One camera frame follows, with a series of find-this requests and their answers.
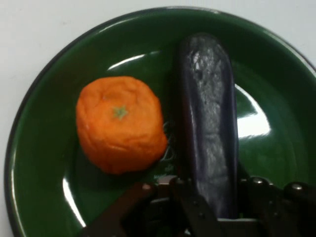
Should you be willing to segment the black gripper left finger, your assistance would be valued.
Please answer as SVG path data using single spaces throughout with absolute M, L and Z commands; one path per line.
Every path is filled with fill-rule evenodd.
M 218 237 L 213 211 L 177 176 L 136 182 L 83 228 L 82 237 Z

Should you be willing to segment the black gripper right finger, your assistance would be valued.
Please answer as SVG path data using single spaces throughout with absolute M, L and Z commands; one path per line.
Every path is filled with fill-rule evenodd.
M 244 217 L 257 219 L 267 237 L 316 235 L 316 187 L 290 182 L 280 189 L 261 177 L 241 178 L 239 206 Z

